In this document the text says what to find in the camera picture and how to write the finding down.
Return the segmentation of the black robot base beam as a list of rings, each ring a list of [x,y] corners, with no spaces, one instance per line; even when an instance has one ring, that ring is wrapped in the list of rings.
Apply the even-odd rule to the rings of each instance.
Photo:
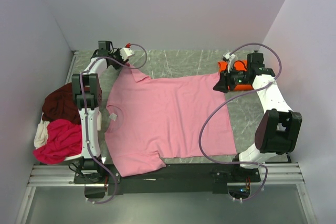
[[[89,198],[108,195],[147,193],[197,193],[211,192],[227,194],[229,183],[258,183],[261,181],[257,169],[244,169],[239,165],[215,163],[170,164],[157,171],[121,177],[114,165],[107,165],[114,176],[99,168],[90,173],[76,169],[73,183],[86,187]]]

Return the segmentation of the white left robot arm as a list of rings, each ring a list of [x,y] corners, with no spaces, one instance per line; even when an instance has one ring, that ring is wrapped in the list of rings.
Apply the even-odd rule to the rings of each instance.
[[[99,106],[102,102],[99,77],[109,66],[119,69],[126,62],[119,48],[115,48],[111,41],[101,40],[85,70],[71,77],[73,102],[78,108],[82,130],[80,160],[74,166],[75,183],[98,184],[109,180],[108,172],[102,167],[98,140]]]

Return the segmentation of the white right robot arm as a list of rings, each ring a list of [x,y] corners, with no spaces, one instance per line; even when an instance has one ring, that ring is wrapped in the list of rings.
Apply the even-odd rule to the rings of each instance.
[[[219,62],[219,81],[213,89],[222,93],[256,91],[263,111],[255,132],[254,143],[239,153],[243,168],[253,169],[268,159],[294,150],[302,123],[302,115],[294,112],[284,100],[276,83],[276,75],[264,65],[264,56],[249,53],[244,61],[226,54]]]

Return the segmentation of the pink t shirt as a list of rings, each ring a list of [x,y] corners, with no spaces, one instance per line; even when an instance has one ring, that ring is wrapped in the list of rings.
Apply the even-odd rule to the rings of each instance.
[[[217,73],[152,79],[124,68],[107,101],[105,141],[123,177],[163,168],[166,158],[234,155],[225,97]]]

